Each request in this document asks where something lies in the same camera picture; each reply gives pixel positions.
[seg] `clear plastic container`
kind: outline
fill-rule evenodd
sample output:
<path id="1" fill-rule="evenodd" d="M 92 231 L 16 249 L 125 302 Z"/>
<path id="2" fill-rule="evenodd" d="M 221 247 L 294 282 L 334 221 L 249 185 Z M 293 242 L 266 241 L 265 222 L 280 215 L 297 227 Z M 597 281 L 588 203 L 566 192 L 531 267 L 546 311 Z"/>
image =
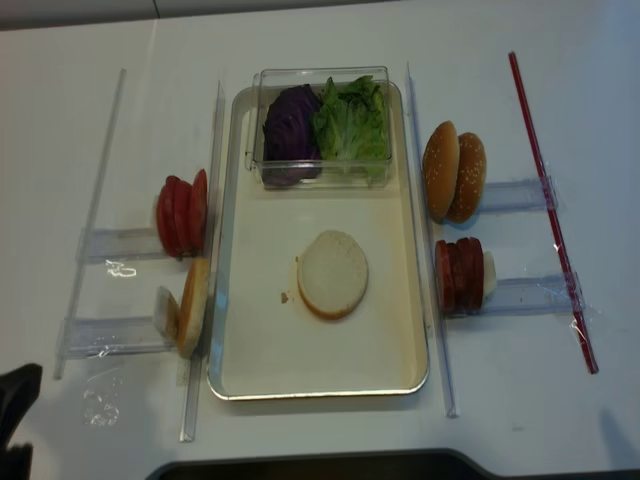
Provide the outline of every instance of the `clear plastic container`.
<path id="1" fill-rule="evenodd" d="M 385 151 L 381 158 L 313 158 L 295 160 L 267 159 L 264 125 L 270 106 L 280 93 L 290 87 L 308 84 L 321 96 L 327 80 L 333 79 L 338 90 L 363 76 L 371 76 L 384 98 Z M 263 70 L 254 81 L 254 134 L 249 136 L 247 168 L 265 188 L 309 187 L 383 187 L 389 178 L 391 143 L 389 133 L 389 74 L 386 67 L 316 68 L 297 70 Z"/>

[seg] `black object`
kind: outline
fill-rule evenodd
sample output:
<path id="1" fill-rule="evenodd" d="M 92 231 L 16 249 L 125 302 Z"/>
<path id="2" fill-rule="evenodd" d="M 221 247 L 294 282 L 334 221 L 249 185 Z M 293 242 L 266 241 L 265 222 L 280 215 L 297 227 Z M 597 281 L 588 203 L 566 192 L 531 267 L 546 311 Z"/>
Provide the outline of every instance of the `black object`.
<path id="1" fill-rule="evenodd" d="M 25 413 L 40 395 L 42 367 L 30 363 L 0 376 L 0 480 L 27 480 L 31 475 L 33 446 L 7 450 L 9 440 Z"/>

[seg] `tray rim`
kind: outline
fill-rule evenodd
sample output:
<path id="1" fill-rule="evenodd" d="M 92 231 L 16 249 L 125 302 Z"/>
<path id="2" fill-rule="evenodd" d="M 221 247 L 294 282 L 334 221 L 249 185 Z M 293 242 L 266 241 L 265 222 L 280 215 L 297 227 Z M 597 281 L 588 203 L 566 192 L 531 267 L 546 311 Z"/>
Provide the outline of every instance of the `tray rim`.
<path id="1" fill-rule="evenodd" d="M 396 85 L 394 82 L 389 80 L 389 88 L 390 88 L 390 95 L 389 98 L 391 98 L 391 91 L 392 90 L 396 90 L 398 98 L 399 98 L 399 117 L 402 120 L 402 133 L 404 135 L 404 137 L 406 137 L 406 122 L 405 122 L 405 108 L 404 105 L 402 103 L 402 92 L 400 90 L 400 88 L 398 87 L 398 85 Z M 232 148 L 231 148 L 231 130 L 234 128 L 234 121 L 235 121 L 235 117 L 237 115 L 236 110 L 237 110 L 237 103 L 239 102 L 239 99 L 243 96 L 243 95 L 251 95 L 253 91 L 253 87 L 247 87 L 244 88 L 242 90 L 240 90 L 233 98 L 233 102 L 232 102 L 232 107 L 231 107 L 231 117 L 229 119 L 229 142 L 228 142 L 228 149 L 227 149 L 227 160 L 226 160 L 226 165 L 225 165 L 225 181 L 224 181 L 224 194 L 223 194 L 223 199 L 222 199 L 222 206 L 221 209 L 224 212 L 224 204 L 225 204 L 225 197 L 227 194 L 227 177 L 230 175 L 230 168 L 229 168 L 229 155 L 232 152 Z M 410 175 L 410 165 L 409 165 L 409 149 L 406 146 L 406 138 L 402 138 L 402 139 L 396 139 L 394 137 L 395 141 L 402 141 L 404 142 L 405 145 L 405 160 L 407 163 L 407 179 L 408 179 L 408 187 L 409 187 L 409 207 L 410 207 L 410 211 L 411 211 L 411 218 L 412 218 L 412 229 L 413 229 L 413 234 L 414 234 L 414 239 L 413 239 L 413 243 L 415 245 L 416 248 L 416 256 L 418 256 L 418 245 L 416 242 L 416 226 L 415 226 L 415 218 L 416 218 L 416 211 L 415 211 L 415 205 L 414 205 L 414 201 L 413 201 L 413 195 L 414 195 L 414 186 L 412 186 L 411 184 L 411 175 Z M 221 222 L 220 222 L 220 233 L 222 233 L 222 228 L 223 228 L 223 222 L 224 222 L 224 216 L 221 218 Z M 426 309 L 427 306 L 425 305 L 425 301 L 424 301 L 424 285 L 422 284 L 422 278 L 420 275 L 420 268 L 418 266 L 418 282 L 419 282 L 419 293 L 420 293 L 420 304 L 422 306 L 422 318 L 421 318 L 421 324 L 422 324 L 422 334 L 424 336 L 424 344 L 425 344 L 425 354 L 426 354 L 426 368 L 424 370 L 424 374 L 420 377 L 420 380 L 418 382 L 416 382 L 415 385 L 412 385 L 409 388 L 393 388 L 393 389 L 373 389 L 373 390 L 336 390 L 336 391 L 322 391 L 322 392 L 293 392 L 293 393 L 265 393 L 265 394 L 248 394 L 248 395 L 238 395 L 238 394 L 226 394 L 223 393 L 221 391 L 218 391 L 216 389 L 216 387 L 211 383 L 211 371 L 210 371 L 210 367 L 211 367 L 211 344 L 209 344 L 209 361 L 207 362 L 207 385 L 209 386 L 209 389 L 213 392 L 213 394 L 219 398 L 220 400 L 224 400 L 224 401 L 239 401 L 239 402 L 245 402 L 245 401 L 253 401 L 253 400 L 285 400 L 285 399 L 301 399 L 301 398 L 336 398 L 336 397 L 375 397 L 375 396 L 399 396 L 399 395 L 409 395 L 412 393 L 417 392 L 418 390 L 420 390 L 424 384 L 426 383 L 427 379 L 429 378 L 429 374 L 431 372 L 431 356 L 429 353 L 429 344 L 428 344 L 428 332 L 427 332 L 427 325 L 426 325 L 426 320 L 425 320 L 425 315 L 426 315 Z M 217 297 L 218 294 L 218 282 L 217 282 L 217 272 L 216 272 L 216 285 L 215 285 L 215 291 L 213 294 L 214 297 L 214 302 L 215 302 L 215 298 Z"/>

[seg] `clear acrylic stand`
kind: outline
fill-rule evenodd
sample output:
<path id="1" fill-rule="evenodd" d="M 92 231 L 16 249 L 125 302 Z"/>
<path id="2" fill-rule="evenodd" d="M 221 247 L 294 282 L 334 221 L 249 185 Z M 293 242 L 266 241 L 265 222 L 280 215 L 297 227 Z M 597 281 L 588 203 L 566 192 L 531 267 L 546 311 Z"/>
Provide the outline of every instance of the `clear acrylic stand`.
<path id="1" fill-rule="evenodd" d="M 132 228 L 132 229 L 105 229 L 96 228 L 96 219 L 100 214 L 107 219 L 109 209 L 115 203 L 127 207 L 126 202 L 118 204 L 117 197 L 119 189 L 125 190 L 126 186 L 118 184 L 118 180 L 138 181 L 139 178 L 146 179 L 149 168 L 157 165 L 158 176 L 173 173 L 167 170 L 178 168 L 175 165 L 154 164 L 153 159 L 140 159 L 139 164 L 129 162 L 128 158 L 115 158 L 109 165 L 110 153 L 113 144 L 114 132 L 118 121 L 118 113 L 123 97 L 126 80 L 126 70 L 120 71 L 116 92 L 111 108 L 106 137 L 104 140 L 102 156 L 95 181 L 93 196 L 91 199 L 86 226 L 80 234 L 78 250 L 76 254 L 76 275 L 73 283 L 72 293 L 69 300 L 67 315 L 63 321 L 56 354 L 56 367 L 54 378 L 60 379 L 64 373 L 64 365 L 68 359 L 85 359 L 90 357 L 103 357 L 111 355 L 131 355 L 168 352 L 175 349 L 175 346 L 167 341 L 154 326 L 153 295 L 148 290 L 150 284 L 161 282 L 162 279 L 155 279 L 156 272 L 161 272 L 169 281 L 174 281 L 176 277 L 182 278 L 183 285 L 186 278 L 186 267 L 180 268 L 174 259 L 164 252 L 162 244 L 158 238 L 155 228 Z M 210 269 L 215 269 L 212 265 L 214 249 L 214 214 L 218 197 L 218 175 L 221 159 L 222 130 L 224 120 L 224 91 L 218 82 L 217 100 L 213 111 L 213 142 L 211 150 L 211 160 L 207 168 L 209 179 L 209 198 L 207 229 L 205 233 L 205 247 L 202 255 L 209 259 Z M 199 166 L 193 165 L 193 174 Z M 131 169 L 125 172 L 118 172 L 118 168 Z M 128 178 L 131 173 L 138 175 L 135 178 Z M 144 197 L 144 201 L 149 201 L 151 205 L 152 195 Z M 117 218 L 126 218 L 129 212 L 118 212 L 122 215 Z M 114 282 L 113 279 L 130 278 L 127 284 L 124 280 Z M 94 306 L 98 312 L 101 308 L 105 311 L 121 309 L 128 311 L 128 301 L 144 296 L 146 301 L 142 302 L 142 308 L 148 311 L 148 315 L 100 315 L 85 316 L 78 314 L 79 305 L 84 302 Z M 210 316 L 210 309 L 205 314 L 205 324 Z M 203 351 L 201 347 L 196 349 L 190 360 L 189 380 L 185 392 L 185 405 L 183 411 L 182 428 L 180 441 L 193 441 L 195 438 L 195 424 L 197 418 L 198 392 L 201 375 Z"/>
<path id="2" fill-rule="evenodd" d="M 422 155 L 420 146 L 424 145 L 419 139 L 418 119 L 415 110 L 415 91 L 409 64 L 405 78 L 405 89 L 407 93 L 407 116 L 411 128 L 410 150 L 413 152 L 414 161 L 419 163 L 421 169 Z M 420 198 L 424 198 L 424 186 L 420 185 Z M 428 249 L 427 257 L 431 261 L 431 271 L 434 268 L 435 236 L 433 234 L 433 224 L 426 212 L 424 202 L 418 202 L 417 210 L 422 219 L 426 222 L 429 242 L 425 245 Z M 547 211 L 557 208 L 557 199 L 553 182 L 547 176 L 540 178 L 530 178 L 515 182 L 487 183 L 485 185 L 482 200 L 477 213 L 502 214 L 526 211 Z M 572 313 L 575 305 L 572 304 L 572 297 L 578 298 L 580 306 L 584 308 L 582 291 L 575 272 L 567 274 L 544 276 L 539 278 L 514 278 L 498 279 L 496 290 L 482 311 L 476 315 L 542 315 L 547 313 Z M 432 295 L 438 302 L 438 296 Z M 434 315 L 434 329 L 436 338 L 436 348 L 440 363 L 440 374 L 442 379 L 442 391 L 445 403 L 445 414 L 449 418 L 458 417 L 460 412 L 456 404 L 456 397 L 453 388 L 451 372 L 451 361 L 447 346 L 447 325 L 438 305 L 437 314 Z"/>

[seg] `sesame seed bun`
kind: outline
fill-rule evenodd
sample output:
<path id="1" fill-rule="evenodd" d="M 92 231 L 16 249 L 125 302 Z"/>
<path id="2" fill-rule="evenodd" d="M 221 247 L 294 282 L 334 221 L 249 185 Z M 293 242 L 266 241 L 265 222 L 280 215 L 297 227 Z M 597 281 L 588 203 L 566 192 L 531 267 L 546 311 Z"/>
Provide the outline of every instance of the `sesame seed bun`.
<path id="1" fill-rule="evenodd" d="M 458 140 L 460 143 L 458 181 L 453 202 L 447 212 L 447 219 L 453 223 L 464 223 L 471 218 L 480 204 L 487 176 L 487 157 L 484 145 L 476 134 L 463 133 Z"/>
<path id="2" fill-rule="evenodd" d="M 422 175 L 429 214 L 442 222 L 456 191 L 460 144 L 456 128 L 447 121 L 438 125 L 422 156 Z"/>

